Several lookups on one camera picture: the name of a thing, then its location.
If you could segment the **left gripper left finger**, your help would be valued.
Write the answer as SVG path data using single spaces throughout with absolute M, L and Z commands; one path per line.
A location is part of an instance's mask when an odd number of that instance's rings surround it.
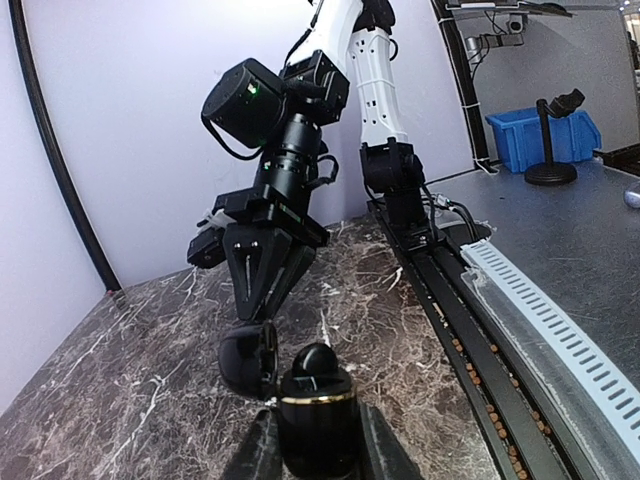
M 221 479 L 276 480 L 283 474 L 277 415 L 272 409 L 258 412 Z

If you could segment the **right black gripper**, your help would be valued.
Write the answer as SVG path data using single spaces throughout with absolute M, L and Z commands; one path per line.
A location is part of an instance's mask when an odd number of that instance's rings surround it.
M 314 262 L 315 248 L 328 244 L 328 231 L 308 215 L 307 207 L 287 199 L 269 185 L 219 195 L 207 213 L 211 210 L 224 211 L 226 226 L 198 230 L 189 243 L 187 262 L 201 269 L 212 269 L 227 260 L 236 311 L 242 321 L 253 322 L 256 319 L 265 296 L 261 270 L 263 241 L 258 229 L 279 228 L 306 244 L 293 244 L 279 268 L 262 308 L 262 317 L 272 320 L 287 295 Z

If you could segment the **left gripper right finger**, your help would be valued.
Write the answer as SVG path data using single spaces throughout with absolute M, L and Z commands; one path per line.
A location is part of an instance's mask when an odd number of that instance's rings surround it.
M 379 408 L 361 402 L 359 471 L 361 479 L 421 480 L 418 465 L 385 420 Z

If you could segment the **black charging case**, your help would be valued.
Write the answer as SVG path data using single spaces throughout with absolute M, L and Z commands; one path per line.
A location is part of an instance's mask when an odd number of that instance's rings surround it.
M 271 323 L 231 330 L 218 350 L 219 371 L 234 393 L 276 399 L 279 443 L 289 471 L 301 479 L 337 479 L 353 471 L 359 452 L 355 384 L 338 373 L 294 377 L 279 372 L 278 338 Z

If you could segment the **white earbud charging case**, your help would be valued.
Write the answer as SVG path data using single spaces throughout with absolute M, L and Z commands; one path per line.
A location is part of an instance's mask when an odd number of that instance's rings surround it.
M 207 229 L 218 229 L 226 226 L 226 220 L 223 210 L 211 210 L 196 224 L 199 231 Z

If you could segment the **black earbud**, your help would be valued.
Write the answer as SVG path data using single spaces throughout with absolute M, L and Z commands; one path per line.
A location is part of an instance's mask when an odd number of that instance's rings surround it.
M 312 343 L 302 348 L 292 363 L 294 377 L 317 377 L 335 375 L 339 363 L 334 350 L 325 343 Z

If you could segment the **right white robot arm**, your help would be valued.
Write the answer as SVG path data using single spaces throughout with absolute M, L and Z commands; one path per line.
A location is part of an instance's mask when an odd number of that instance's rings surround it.
M 383 202 L 393 229 L 439 239 L 423 166 L 400 122 L 386 1 L 320 1 L 309 27 L 273 72 L 249 58 L 225 72 L 200 119 L 219 142 L 233 138 L 258 163 L 253 184 L 218 196 L 198 225 L 188 262 L 226 263 L 238 317 L 272 319 L 326 246 L 328 231 L 309 213 L 312 193 L 335 181 L 322 129 L 339 121 L 351 90 L 361 109 L 365 186 Z

